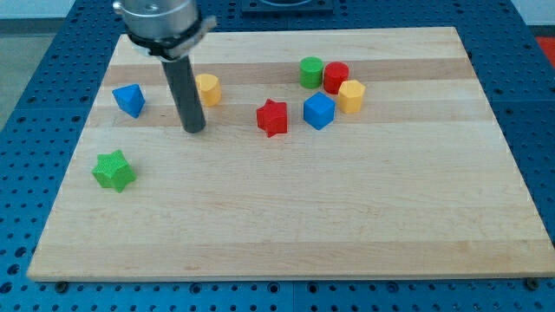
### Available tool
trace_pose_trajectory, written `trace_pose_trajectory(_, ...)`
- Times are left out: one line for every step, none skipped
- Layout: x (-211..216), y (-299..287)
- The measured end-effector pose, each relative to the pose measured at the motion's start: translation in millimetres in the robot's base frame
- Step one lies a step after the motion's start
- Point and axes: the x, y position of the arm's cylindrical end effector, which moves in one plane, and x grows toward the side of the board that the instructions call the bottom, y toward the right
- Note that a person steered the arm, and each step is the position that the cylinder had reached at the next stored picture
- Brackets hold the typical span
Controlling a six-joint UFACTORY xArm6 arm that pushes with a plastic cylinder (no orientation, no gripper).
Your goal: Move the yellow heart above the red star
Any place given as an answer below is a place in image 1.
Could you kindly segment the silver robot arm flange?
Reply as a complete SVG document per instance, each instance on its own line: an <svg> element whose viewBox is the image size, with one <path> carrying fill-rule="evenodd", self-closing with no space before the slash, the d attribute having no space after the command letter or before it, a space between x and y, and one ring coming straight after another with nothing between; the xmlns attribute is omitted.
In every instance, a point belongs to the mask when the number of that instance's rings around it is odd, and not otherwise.
<svg viewBox="0 0 555 312"><path fill-rule="evenodd" d="M114 0L133 47L145 56L176 62L217 26L203 16L195 0Z"/></svg>

